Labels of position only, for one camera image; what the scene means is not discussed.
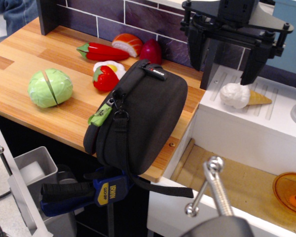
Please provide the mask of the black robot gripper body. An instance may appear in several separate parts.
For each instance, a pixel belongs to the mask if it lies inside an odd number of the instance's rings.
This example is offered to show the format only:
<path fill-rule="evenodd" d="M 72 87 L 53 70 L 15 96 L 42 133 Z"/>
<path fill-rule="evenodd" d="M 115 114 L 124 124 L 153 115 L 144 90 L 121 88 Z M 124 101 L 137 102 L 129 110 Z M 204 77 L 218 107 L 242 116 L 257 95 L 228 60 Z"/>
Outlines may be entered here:
<path fill-rule="evenodd" d="M 203 28 L 209 40 L 249 48 L 265 43 L 269 57 L 280 57 L 293 25 L 265 12 L 257 0 L 186 0 L 181 30 L 188 38 L 190 24 Z"/>

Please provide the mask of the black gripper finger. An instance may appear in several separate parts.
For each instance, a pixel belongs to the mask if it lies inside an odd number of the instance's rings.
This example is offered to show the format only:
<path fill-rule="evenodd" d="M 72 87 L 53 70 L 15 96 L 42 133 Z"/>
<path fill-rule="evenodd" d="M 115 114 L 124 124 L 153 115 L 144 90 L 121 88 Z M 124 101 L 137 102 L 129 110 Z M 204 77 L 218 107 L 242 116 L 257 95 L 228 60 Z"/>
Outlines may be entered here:
<path fill-rule="evenodd" d="M 201 70 L 208 47 L 208 37 L 203 28 L 192 23 L 188 29 L 188 51 L 190 63 L 197 71 Z"/>
<path fill-rule="evenodd" d="M 269 47 L 265 43 L 254 46 L 248 56 L 245 69 L 241 76 L 241 85 L 254 83 L 255 79 L 265 66 L 269 57 Z"/>

